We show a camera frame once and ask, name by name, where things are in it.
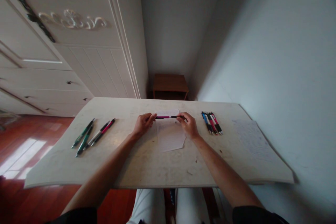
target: blue pen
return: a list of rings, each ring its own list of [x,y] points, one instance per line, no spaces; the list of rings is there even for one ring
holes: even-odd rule
[[[203,111],[202,111],[202,116],[203,116],[203,119],[204,119],[204,121],[205,121],[205,125],[206,125],[206,127],[208,128],[208,130],[209,130],[210,135],[212,135],[211,128],[210,128],[210,124],[208,123],[208,120],[206,119],[205,114],[204,114]]]

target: wooden floor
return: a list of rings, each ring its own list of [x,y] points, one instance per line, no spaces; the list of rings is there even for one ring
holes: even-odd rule
[[[52,148],[73,118],[24,116],[0,132],[0,223],[45,223],[57,218],[79,185],[23,189],[29,170]],[[203,189],[210,219],[218,215],[211,189]],[[126,223],[136,190],[110,190],[98,209],[98,223]],[[174,207],[166,199],[168,213]]]

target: black sleeve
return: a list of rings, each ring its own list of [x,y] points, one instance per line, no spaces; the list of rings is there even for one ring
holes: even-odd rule
[[[282,217],[257,206],[239,206],[232,212],[234,224],[260,223],[260,224],[288,224]]]
[[[50,224],[70,224],[70,223],[97,223],[97,210],[96,208],[77,208],[71,210],[56,220],[49,222]]]

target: white paper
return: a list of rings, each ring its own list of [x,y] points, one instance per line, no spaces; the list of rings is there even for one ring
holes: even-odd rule
[[[268,144],[260,131],[257,122],[251,120],[232,120],[239,139],[254,158],[274,161],[277,154]]]
[[[161,110],[156,113],[157,116],[176,116],[179,110]],[[156,130],[160,152],[183,148],[186,136],[181,124],[175,118],[156,120]]]

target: green pen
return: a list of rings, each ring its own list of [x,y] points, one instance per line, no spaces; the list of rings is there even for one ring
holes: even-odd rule
[[[82,154],[83,149],[84,149],[84,147],[86,146],[86,142],[87,142],[88,139],[89,139],[89,136],[90,136],[90,134],[91,134],[92,129],[93,129],[93,125],[91,125],[89,131],[86,133],[86,135],[85,135],[85,137],[84,137],[84,140],[83,140],[82,144],[80,145],[80,147],[79,147],[79,149],[78,149],[78,151],[77,151],[76,158],[79,157],[80,154]]]
[[[93,124],[94,121],[95,121],[95,118],[93,118],[92,121],[86,126],[82,134],[80,134],[79,137],[77,137],[76,141],[73,143],[73,146],[71,147],[72,149],[75,148],[77,144],[79,144],[82,137],[86,134],[86,132],[88,131],[88,129],[90,128],[90,126]]]

